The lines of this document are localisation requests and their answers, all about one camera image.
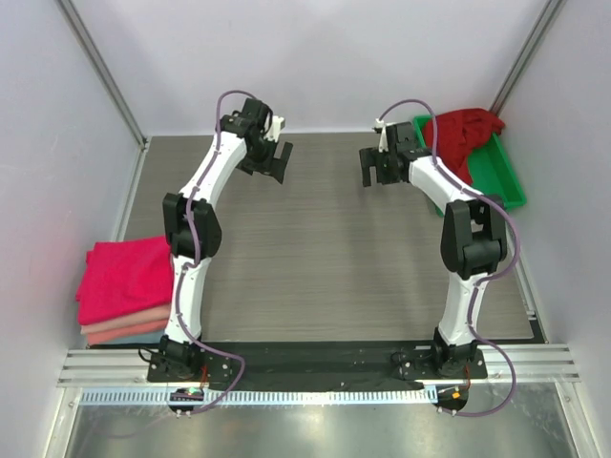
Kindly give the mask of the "dark red t shirt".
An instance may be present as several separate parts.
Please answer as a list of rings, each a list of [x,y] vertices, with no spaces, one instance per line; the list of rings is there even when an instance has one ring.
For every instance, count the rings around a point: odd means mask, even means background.
[[[435,117],[437,156],[445,166],[468,185],[473,184],[468,158],[483,147],[493,134],[500,135],[505,123],[495,114],[481,108],[456,110]]]

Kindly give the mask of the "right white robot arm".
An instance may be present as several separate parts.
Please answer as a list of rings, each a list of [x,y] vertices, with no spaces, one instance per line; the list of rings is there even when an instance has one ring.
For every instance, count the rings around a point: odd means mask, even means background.
[[[411,123],[376,119],[376,147],[359,151],[362,181],[406,182],[443,211],[440,254],[449,272],[444,313],[423,363],[436,376],[460,377],[476,359],[474,335],[489,277],[507,257],[502,201],[485,196],[452,173],[432,150],[421,147]]]

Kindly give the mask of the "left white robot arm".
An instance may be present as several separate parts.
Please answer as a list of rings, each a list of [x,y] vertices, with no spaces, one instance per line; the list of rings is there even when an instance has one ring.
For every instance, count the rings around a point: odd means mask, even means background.
[[[236,170],[284,181],[293,148],[280,141],[284,126],[282,116],[253,97],[231,114],[217,114],[210,149],[197,171],[179,192],[164,197],[173,292],[168,323],[157,350],[146,360],[148,381],[190,382],[202,375],[207,358],[217,358],[200,339],[207,271],[222,241],[217,204]]]

